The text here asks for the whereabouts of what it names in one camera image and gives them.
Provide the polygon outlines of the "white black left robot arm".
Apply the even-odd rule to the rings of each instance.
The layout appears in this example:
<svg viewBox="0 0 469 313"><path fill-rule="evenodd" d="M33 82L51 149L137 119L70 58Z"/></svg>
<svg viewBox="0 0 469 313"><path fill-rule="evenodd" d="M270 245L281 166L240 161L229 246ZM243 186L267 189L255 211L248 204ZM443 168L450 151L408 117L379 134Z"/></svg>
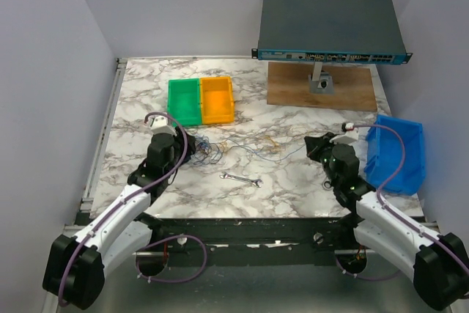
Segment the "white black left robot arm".
<svg viewBox="0 0 469 313"><path fill-rule="evenodd" d="M120 195L73 236L58 236L51 244L43 289L57 296L61 306L88 309L97 299L106 276L143 247L157 249L162 232L138 217L166 190L196 151L196 139L180 128L154 133L146 158L130 173Z"/></svg>

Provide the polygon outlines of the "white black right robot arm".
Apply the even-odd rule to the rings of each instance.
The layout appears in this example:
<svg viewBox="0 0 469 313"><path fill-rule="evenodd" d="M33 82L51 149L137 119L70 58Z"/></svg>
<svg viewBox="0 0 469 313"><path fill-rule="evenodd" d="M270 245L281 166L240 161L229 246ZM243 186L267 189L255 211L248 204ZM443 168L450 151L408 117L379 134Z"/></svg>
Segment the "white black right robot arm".
<svg viewBox="0 0 469 313"><path fill-rule="evenodd" d="M336 135L305 137L306 154L320 163L337 202L355 223L337 230L345 248L358 244L377 252L411 280L420 298L441 311L468 298L468 253L453 233L442 235L387 202L358 173L359 160Z"/></svg>

